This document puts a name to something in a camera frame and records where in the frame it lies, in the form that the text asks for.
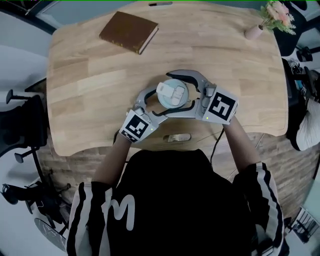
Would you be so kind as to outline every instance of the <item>brown book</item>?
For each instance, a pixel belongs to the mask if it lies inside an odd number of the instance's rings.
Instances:
[[[102,40],[141,54],[157,31],[157,23],[117,11],[99,37]]]

